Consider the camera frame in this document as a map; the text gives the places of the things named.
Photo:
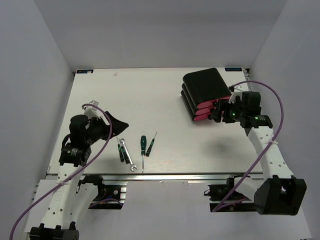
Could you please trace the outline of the pink top drawer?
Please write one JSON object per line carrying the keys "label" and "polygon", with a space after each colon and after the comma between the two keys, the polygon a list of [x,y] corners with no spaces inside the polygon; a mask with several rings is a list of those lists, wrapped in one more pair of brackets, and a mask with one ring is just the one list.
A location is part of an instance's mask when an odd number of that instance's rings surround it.
{"label": "pink top drawer", "polygon": [[230,95],[225,96],[225,97],[221,97],[221,98],[217,98],[217,99],[213,99],[213,100],[203,101],[203,102],[200,102],[196,107],[197,107],[197,109],[209,108],[209,107],[212,107],[214,105],[214,103],[217,103],[219,100],[229,100],[229,99],[230,99]]}

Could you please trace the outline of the silver combination wrench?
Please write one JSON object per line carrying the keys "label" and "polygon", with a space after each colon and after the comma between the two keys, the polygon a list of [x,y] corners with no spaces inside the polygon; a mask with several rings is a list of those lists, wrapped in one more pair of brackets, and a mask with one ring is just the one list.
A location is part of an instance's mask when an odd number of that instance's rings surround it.
{"label": "silver combination wrench", "polygon": [[129,164],[130,164],[130,170],[131,170],[132,172],[134,172],[135,170],[137,170],[137,166],[136,166],[136,165],[133,163],[133,161],[132,161],[132,158],[131,158],[131,156],[130,156],[130,154],[129,154],[129,151],[128,151],[128,148],[127,148],[127,146],[126,146],[125,139],[124,139],[124,138],[121,138],[121,139],[120,139],[120,143],[121,143],[121,145],[123,146],[124,151],[125,151],[125,153],[126,153],[126,155],[127,155],[127,158],[128,158]]}

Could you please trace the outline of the large green-handled screwdriver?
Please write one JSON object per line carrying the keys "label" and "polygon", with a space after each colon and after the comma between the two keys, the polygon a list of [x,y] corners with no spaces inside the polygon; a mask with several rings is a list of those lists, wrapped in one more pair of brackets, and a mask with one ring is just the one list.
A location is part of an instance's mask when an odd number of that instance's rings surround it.
{"label": "large green-handled screwdriver", "polygon": [[147,137],[142,135],[140,138],[140,148],[142,155],[142,174],[144,174],[145,154],[146,154]]}

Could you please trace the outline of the black drawer cabinet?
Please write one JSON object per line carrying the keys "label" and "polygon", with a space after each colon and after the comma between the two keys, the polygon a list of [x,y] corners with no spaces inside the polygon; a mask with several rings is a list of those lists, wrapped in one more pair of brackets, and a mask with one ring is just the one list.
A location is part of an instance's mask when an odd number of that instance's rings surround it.
{"label": "black drawer cabinet", "polygon": [[195,111],[198,110],[199,103],[231,96],[231,92],[217,68],[190,72],[182,80],[180,94],[192,121],[196,116]]}

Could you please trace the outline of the small precision screwdriver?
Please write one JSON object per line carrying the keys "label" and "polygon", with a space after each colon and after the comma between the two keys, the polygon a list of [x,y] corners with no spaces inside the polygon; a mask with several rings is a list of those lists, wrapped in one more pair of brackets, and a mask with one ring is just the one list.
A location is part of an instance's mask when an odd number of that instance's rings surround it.
{"label": "small precision screwdriver", "polygon": [[123,138],[120,139],[120,147],[121,147],[121,151],[122,151],[125,163],[129,164],[130,161],[129,161],[129,157],[128,157],[127,152],[126,152],[125,147],[124,147],[124,139]]}
{"label": "small precision screwdriver", "polygon": [[146,151],[146,156],[147,157],[149,157],[150,156],[150,153],[151,153],[151,151],[152,151],[152,148],[153,148],[153,145],[154,145],[154,142],[155,142],[155,138],[156,138],[156,136],[157,136],[157,133],[158,132],[156,132],[155,133],[155,135],[154,135],[154,137],[152,138],[152,140],[151,140],[151,142],[150,142],[150,144],[149,144],[149,147],[148,147],[148,149],[147,149],[147,151]]}
{"label": "small precision screwdriver", "polygon": [[124,162],[125,159],[124,159],[124,156],[123,156],[123,152],[122,152],[122,148],[121,148],[119,139],[118,139],[118,137],[117,137],[116,139],[117,139],[117,148],[118,148],[118,152],[119,152],[120,161],[121,161],[121,162]]}

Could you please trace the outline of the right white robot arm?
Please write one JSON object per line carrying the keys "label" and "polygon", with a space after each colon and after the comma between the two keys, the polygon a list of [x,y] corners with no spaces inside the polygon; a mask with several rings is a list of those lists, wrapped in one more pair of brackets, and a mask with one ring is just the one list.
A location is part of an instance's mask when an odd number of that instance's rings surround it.
{"label": "right white robot arm", "polygon": [[233,93],[231,99],[220,99],[211,118],[219,123],[238,122],[252,143],[257,159],[253,166],[261,165],[263,183],[250,178],[251,166],[242,176],[230,177],[226,194],[212,209],[217,212],[248,199],[253,201],[260,215],[295,216],[299,212],[307,185],[298,179],[286,164],[276,143],[277,133],[267,115],[261,114],[261,95],[258,92]]}

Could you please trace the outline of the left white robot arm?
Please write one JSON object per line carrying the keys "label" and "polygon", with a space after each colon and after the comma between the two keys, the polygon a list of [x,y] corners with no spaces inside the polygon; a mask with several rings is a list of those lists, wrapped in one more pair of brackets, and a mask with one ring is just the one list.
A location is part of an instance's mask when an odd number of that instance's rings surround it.
{"label": "left white robot arm", "polygon": [[56,187],[47,211],[38,227],[32,227],[31,240],[77,240],[77,223],[94,199],[105,196],[102,177],[81,178],[92,153],[91,146],[99,140],[108,142],[129,127],[128,123],[114,118],[108,111],[104,116],[93,110],[70,119],[69,134],[65,136],[59,158]]}

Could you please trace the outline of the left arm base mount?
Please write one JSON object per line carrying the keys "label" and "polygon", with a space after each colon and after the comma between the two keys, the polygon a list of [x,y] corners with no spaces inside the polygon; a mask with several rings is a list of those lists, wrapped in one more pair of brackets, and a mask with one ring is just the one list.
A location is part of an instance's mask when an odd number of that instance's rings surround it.
{"label": "left arm base mount", "polygon": [[90,204],[91,210],[121,210],[123,207],[121,194],[122,187],[119,184],[106,184],[100,175],[86,175],[78,182],[78,190],[84,185],[92,184],[97,188],[97,196]]}

